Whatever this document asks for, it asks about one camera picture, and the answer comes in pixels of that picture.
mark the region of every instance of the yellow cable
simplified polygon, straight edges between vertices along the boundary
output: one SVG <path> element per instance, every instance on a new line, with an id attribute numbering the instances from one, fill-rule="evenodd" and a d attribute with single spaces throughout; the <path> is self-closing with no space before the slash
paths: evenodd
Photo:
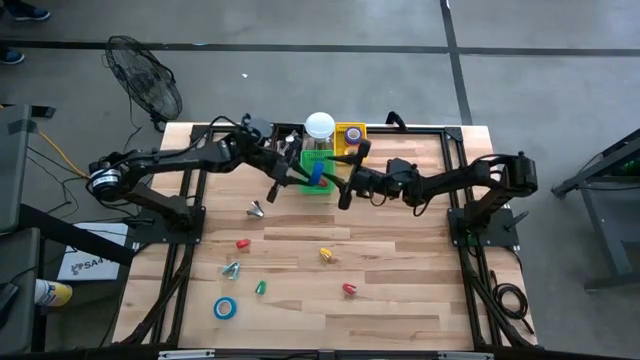
<path id="1" fill-rule="evenodd" d="M 49 137 L 47 135 L 45 135 L 42 131 L 38 131 L 38 134 L 40 134 L 40 136 L 42 136 L 48 143 L 49 145 L 51 145 L 51 147 L 53 147 L 58 154 L 60 154 L 60 156 L 62 156 L 62 158 L 64 159 L 64 161 L 69 164 L 69 166 L 71 166 L 71 168 L 73 169 L 73 171 L 82 176 L 83 178 L 88 179 L 89 177 L 87 176 L 87 174 L 85 174 L 84 172 L 80 171 L 80 169 L 78 169 L 75 165 L 73 165 L 73 163 L 71 162 L 71 160 L 69 160 L 69 158 L 67 158 L 67 155 L 64 154 L 64 152 L 58 147 L 58 145 L 56 145 L 53 140 L 49 139 Z"/>

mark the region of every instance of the fan stand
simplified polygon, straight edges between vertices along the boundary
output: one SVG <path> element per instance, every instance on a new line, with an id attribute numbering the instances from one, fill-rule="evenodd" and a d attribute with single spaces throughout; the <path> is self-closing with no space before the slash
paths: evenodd
<path id="1" fill-rule="evenodd" d="M 161 117 L 157 113 L 152 112 L 151 113 L 151 122 L 153 123 L 153 128 L 156 129 L 157 132 L 164 134 L 164 129 L 160 128 L 160 123 L 166 124 L 167 120 L 165 120 L 163 117 Z"/>

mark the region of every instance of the wooden table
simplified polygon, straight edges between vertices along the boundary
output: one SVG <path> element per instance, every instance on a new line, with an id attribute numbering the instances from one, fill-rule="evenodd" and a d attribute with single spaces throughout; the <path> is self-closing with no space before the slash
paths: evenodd
<path id="1" fill-rule="evenodd" d="M 187 146 L 192 125 L 169 124 L 162 149 Z M 462 132 L 469 162 L 493 152 L 487 127 L 466 126 Z M 366 166 L 384 171 L 387 159 L 402 157 L 417 163 L 425 176 L 445 170 L 436 136 L 369 138 L 373 145 Z M 178 194 L 181 179 L 182 173 L 158 174 L 153 189 Z M 192 179 L 195 189 L 197 176 Z M 416 218 L 399 200 L 373 207 L 354 197 L 351 208 L 342 211 L 336 193 L 302 195 L 295 187 L 281 189 L 276 202 L 269 204 L 264 199 L 271 185 L 264 174 L 246 165 L 231 174 L 209 175 L 205 234 L 193 259 L 181 347 L 473 348 L 460 260 L 450 245 L 446 223 L 448 196 L 434 198 L 424 215 Z M 477 198 L 485 191 L 474 189 Z M 265 211 L 263 219 L 245 213 L 256 199 Z M 252 241 L 247 253 L 235 246 L 243 238 Z M 321 247 L 330 249 L 338 261 L 325 264 L 318 252 Z M 134 259 L 114 341 L 129 335 L 158 297 L 166 252 L 166 245 L 151 245 Z M 486 252 L 498 281 L 524 290 L 513 255 L 497 248 Z M 235 260 L 241 270 L 239 279 L 231 281 L 220 272 Z M 254 293 L 260 280 L 267 282 L 263 296 Z M 357 286 L 355 298 L 344 297 L 345 282 Z M 213 304 L 221 296 L 237 301 L 238 312 L 230 320 L 218 320 L 213 314 Z M 169 332 L 172 308 L 169 304 L 163 336 Z M 478 309 L 483 334 L 489 339 L 484 306 Z M 521 322 L 514 325 L 535 342 Z"/>

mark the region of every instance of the white bottle cap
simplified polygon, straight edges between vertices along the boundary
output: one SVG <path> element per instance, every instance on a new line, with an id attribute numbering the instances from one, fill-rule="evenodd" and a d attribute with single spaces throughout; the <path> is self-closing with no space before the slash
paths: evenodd
<path id="1" fill-rule="evenodd" d="M 336 122 L 331 115 L 323 112 L 317 112 L 309 115 L 307 121 L 304 122 L 304 129 L 314 139 L 324 141 L 333 134 Z"/>

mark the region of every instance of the concrete floor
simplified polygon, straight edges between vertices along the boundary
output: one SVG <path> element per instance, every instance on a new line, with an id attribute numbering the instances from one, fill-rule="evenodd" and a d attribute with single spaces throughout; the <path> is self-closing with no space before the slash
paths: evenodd
<path id="1" fill-rule="evenodd" d="M 447 43 L 437 0 L 33 3 L 51 10 L 52 18 L 14 24 L 5 16 L 0 38 L 104 41 L 127 34 L 141 41 L 187 43 Z M 450 6 L 460 46 L 640 46 L 640 3 L 633 0 L 450 0 Z M 0 102 L 55 106 L 56 116 L 40 127 L 77 164 L 85 166 L 124 145 L 132 131 L 128 101 L 102 66 L 101 51 L 24 52 L 24 64 L 0 67 Z M 447 55 L 155 54 L 176 74 L 183 119 L 251 112 L 274 121 L 302 121 L 311 112 L 327 111 L 342 121 L 379 123 L 395 110 L 408 123 L 461 123 Z M 474 124 L 489 126 L 497 152 L 524 150 L 537 161 L 540 191 L 512 207 L 531 213 L 519 233 L 540 343 L 554 350 L 640 357 L 640 288 L 583 291 L 585 281 L 609 274 L 605 257 L 579 195 L 560 201 L 548 191 L 638 127 L 640 58 L 462 56 L 461 63 Z M 134 121 L 145 127 L 133 145 L 157 146 L 161 136 L 136 105 Z M 37 137 L 31 145 L 55 156 Z M 29 166 L 25 201 L 49 209 L 61 195 L 59 185 L 44 176 Z M 83 184 L 71 189 L 81 211 L 67 220 L 118 216 L 91 199 Z M 50 345 L 95 346 L 115 306 L 110 298 L 61 317 L 51 325 Z"/>

